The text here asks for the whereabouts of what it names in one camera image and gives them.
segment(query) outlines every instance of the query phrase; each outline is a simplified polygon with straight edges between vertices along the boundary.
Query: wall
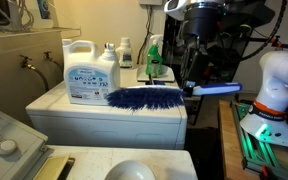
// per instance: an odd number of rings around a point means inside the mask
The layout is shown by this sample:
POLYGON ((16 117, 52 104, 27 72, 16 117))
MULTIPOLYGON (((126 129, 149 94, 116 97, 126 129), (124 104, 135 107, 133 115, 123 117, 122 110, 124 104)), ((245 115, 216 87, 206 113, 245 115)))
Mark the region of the wall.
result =
POLYGON ((52 88, 63 81, 63 74, 55 63, 43 59, 46 51, 51 51, 50 56, 63 65, 60 32, 0 38, 0 111, 30 126, 25 107, 45 93, 45 86, 36 72, 20 66, 20 55, 32 59, 29 63, 44 74, 52 88))
MULTIPOLYGON (((102 53, 105 43, 114 43, 118 47, 121 37, 129 37, 133 59, 137 60, 146 36, 146 6, 140 5, 137 0, 53 0, 53 3, 56 25, 81 26, 82 35, 74 40, 94 41, 102 53)), ((166 15, 163 7, 153 6, 151 32, 154 34, 164 33, 166 15)))
MULTIPOLYGON (((275 17, 271 23, 256 28, 257 31, 266 36, 270 35, 275 26, 281 7, 281 2, 282 0, 266 0, 266 5, 275 11, 275 17)), ((283 21, 276 35, 281 36, 280 41, 282 43, 288 44, 288 3, 284 13, 283 21)), ((263 38, 256 32, 252 33, 252 37, 263 38)), ((244 56, 254 52, 261 45, 262 43, 260 42, 250 42, 245 50, 244 56)), ((271 47, 269 44, 263 51, 261 51, 253 58, 240 63, 233 81, 242 83, 244 92, 257 93, 260 90, 262 83, 262 70, 259 66, 259 60, 266 52, 274 50, 275 47, 271 47)))

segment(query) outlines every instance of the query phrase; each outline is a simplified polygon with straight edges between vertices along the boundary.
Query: green bottle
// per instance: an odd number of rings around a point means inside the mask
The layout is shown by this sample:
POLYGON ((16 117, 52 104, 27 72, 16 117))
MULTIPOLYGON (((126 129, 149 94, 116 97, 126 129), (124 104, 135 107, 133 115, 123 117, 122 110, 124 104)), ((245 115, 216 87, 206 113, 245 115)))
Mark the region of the green bottle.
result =
POLYGON ((162 63, 163 58, 158 53, 158 41, 163 40, 162 34, 153 35, 150 39, 153 39, 153 44, 148 50, 147 53, 147 62, 146 62, 146 75, 151 74, 153 78, 158 77, 162 74, 162 63))

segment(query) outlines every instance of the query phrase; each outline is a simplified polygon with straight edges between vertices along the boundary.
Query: green light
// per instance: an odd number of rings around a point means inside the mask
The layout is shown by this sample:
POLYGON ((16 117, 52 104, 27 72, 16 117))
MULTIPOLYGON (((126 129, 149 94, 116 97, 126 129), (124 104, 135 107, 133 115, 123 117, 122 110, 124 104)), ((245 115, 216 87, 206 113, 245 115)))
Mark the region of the green light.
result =
POLYGON ((263 124, 260 129, 255 133, 256 137, 260 137, 261 133, 264 131, 264 129, 267 127, 267 124, 263 124))

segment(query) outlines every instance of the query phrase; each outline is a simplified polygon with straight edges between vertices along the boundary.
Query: wire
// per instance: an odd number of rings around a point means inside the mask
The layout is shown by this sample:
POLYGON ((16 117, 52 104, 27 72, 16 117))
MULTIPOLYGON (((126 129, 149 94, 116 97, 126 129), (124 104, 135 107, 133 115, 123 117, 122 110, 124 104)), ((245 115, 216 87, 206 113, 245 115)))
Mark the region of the wire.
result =
MULTIPOLYGON (((274 29, 272 30, 270 36, 268 37, 268 39, 262 44, 262 46, 260 46, 257 50, 255 50, 253 53, 245 56, 245 57, 242 57, 242 58, 229 58, 228 60, 224 60, 225 62, 241 62, 241 61, 244 61, 244 60, 247 60, 249 58, 252 58, 253 56, 257 55, 259 52, 261 52, 270 42, 272 42, 273 38, 275 37, 275 34, 276 32, 278 31, 280 25, 281 25, 281 22, 282 22, 282 19, 283 19, 283 16, 284 16, 284 12, 285 12, 285 9, 286 9, 286 5, 287 5, 287 0, 283 0, 282 1, 282 4, 281 4, 281 9, 280 9, 280 13, 279 13, 279 16, 277 18, 277 21, 276 21, 276 24, 275 24, 275 27, 274 29)), ((216 60, 216 61, 223 61, 223 59, 218 59, 218 58, 215 58, 213 56, 210 56, 210 58, 212 60, 216 60)))
POLYGON ((1 8, 0 8, 0 14, 7 19, 7 21, 10 23, 10 26, 12 29, 6 29, 1 25, 0 22, 0 29, 3 31, 22 31, 30 29, 34 24, 34 16, 33 14, 27 9, 25 0, 7 0, 9 3, 9 7, 17 9, 16 13, 18 13, 18 17, 9 17, 1 8), (27 23, 22 23, 22 17, 24 15, 24 12, 27 14, 29 20, 27 23))
POLYGON ((262 34, 262 33, 258 32, 256 29, 253 29, 253 31, 255 31, 257 34, 259 34, 259 35, 260 35, 260 36, 262 36, 262 37, 268 38, 268 37, 267 37, 267 36, 265 36, 264 34, 262 34))
POLYGON ((60 65, 59 62, 54 61, 54 60, 52 60, 51 62, 53 62, 54 64, 56 64, 56 65, 58 66, 58 68, 63 72, 63 68, 62 68, 62 66, 60 65))
POLYGON ((152 6, 146 6, 146 12, 147 12, 146 35, 145 35, 142 47, 140 48, 138 56, 137 56, 137 64, 139 64, 139 63, 143 64, 143 60, 141 61, 140 59, 141 59, 141 57, 144 56, 148 37, 153 34, 153 33, 151 33, 151 21, 152 21, 152 14, 153 14, 152 6))
POLYGON ((42 78, 43 83, 44 83, 45 91, 46 91, 46 92, 49 91, 50 88, 49 88, 49 86, 48 86, 47 79, 46 79, 46 77, 44 76, 44 74, 43 74, 40 70, 38 70, 38 69, 36 69, 36 68, 30 68, 30 69, 32 69, 32 70, 35 71, 38 75, 40 75, 40 77, 42 78))

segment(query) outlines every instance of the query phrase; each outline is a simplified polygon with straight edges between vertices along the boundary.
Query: black cable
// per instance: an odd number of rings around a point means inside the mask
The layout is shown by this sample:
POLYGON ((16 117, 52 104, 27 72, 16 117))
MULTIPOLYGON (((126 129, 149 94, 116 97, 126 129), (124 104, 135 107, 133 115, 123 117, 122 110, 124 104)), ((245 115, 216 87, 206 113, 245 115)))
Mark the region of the black cable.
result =
POLYGON ((146 6, 146 12, 147 12, 147 22, 146 22, 146 26, 145 26, 146 27, 146 35, 145 35, 142 47, 140 48, 140 51, 139 51, 138 56, 137 56, 137 64, 140 63, 140 58, 143 55, 143 52, 145 50, 147 39, 152 34, 151 33, 151 21, 152 21, 152 14, 153 14, 152 6, 146 6))
POLYGON ((264 34, 258 32, 256 29, 253 29, 253 31, 255 31, 257 34, 261 35, 262 37, 268 38, 267 36, 265 36, 264 34))
POLYGON ((30 69, 32 69, 32 70, 35 71, 38 75, 41 76, 41 78, 42 78, 42 80, 43 80, 43 83, 44 83, 45 91, 46 91, 46 92, 49 91, 50 88, 49 88, 49 86, 48 86, 47 79, 46 79, 46 77, 44 76, 44 74, 43 74, 41 71, 39 71, 38 69, 36 69, 36 68, 30 68, 30 69))
MULTIPOLYGON (((271 41, 272 39, 275 37, 275 34, 277 33, 280 25, 281 25, 281 22, 282 22, 282 19, 283 19, 283 16, 284 16, 284 12, 285 12, 285 9, 286 9, 286 5, 287 5, 287 0, 283 0, 282 1, 282 5, 281 5, 281 9, 280 9, 280 13, 279 13, 279 16, 277 18, 277 21, 276 21, 276 24, 275 24, 275 27, 274 29, 272 30, 270 36, 268 37, 268 39, 262 44, 261 47, 259 47, 257 50, 255 50, 253 53, 245 56, 245 57, 242 57, 242 58, 229 58, 228 60, 224 60, 225 62, 241 62, 241 61, 244 61, 244 60, 247 60, 255 55, 257 55, 259 52, 261 52, 271 41)), ((218 59, 218 58, 215 58, 215 57, 212 57, 210 56, 210 58, 212 60, 216 60, 216 61, 223 61, 223 59, 218 59)))
POLYGON ((58 63, 57 61, 51 61, 51 62, 53 62, 54 64, 56 64, 57 66, 58 66, 58 68, 61 70, 61 72, 63 72, 63 68, 62 68, 62 66, 60 65, 60 63, 58 63))

